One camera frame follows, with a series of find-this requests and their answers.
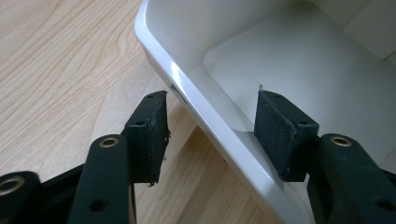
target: wood grain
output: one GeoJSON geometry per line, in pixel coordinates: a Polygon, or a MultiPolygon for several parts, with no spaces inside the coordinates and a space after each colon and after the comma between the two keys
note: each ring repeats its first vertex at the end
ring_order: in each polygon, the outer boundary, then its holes
{"type": "MultiPolygon", "coordinates": [[[[0,1],[0,175],[45,181],[119,133],[140,100],[168,90],[134,35],[140,1],[0,1]]],[[[161,181],[136,185],[138,223],[279,222],[262,210],[172,93],[161,181]]]]}

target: screw hole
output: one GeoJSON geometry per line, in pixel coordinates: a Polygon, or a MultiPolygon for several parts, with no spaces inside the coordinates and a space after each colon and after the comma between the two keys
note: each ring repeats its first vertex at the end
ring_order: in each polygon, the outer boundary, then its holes
{"type": "Polygon", "coordinates": [[[90,206],[91,211],[101,212],[105,210],[108,206],[108,202],[102,199],[95,199],[90,206]]]}
{"type": "Polygon", "coordinates": [[[22,187],[24,179],[20,176],[14,176],[0,183],[0,196],[7,195],[22,187]]]}
{"type": "Polygon", "coordinates": [[[119,139],[117,138],[106,138],[99,143],[101,147],[114,147],[116,144],[119,143],[119,139]]]}
{"type": "Polygon", "coordinates": [[[387,199],[377,199],[375,200],[375,205],[390,212],[396,211],[395,204],[387,199]]]}
{"type": "Polygon", "coordinates": [[[337,146],[340,146],[340,147],[350,147],[350,146],[352,146],[352,143],[349,140],[347,140],[347,139],[345,139],[343,137],[335,136],[335,137],[330,138],[330,140],[334,144],[336,144],[337,146]]]}
{"type": "Polygon", "coordinates": [[[302,125],[307,125],[308,124],[308,122],[306,122],[305,120],[302,120],[302,119],[297,121],[297,123],[302,124],[302,125]]]}

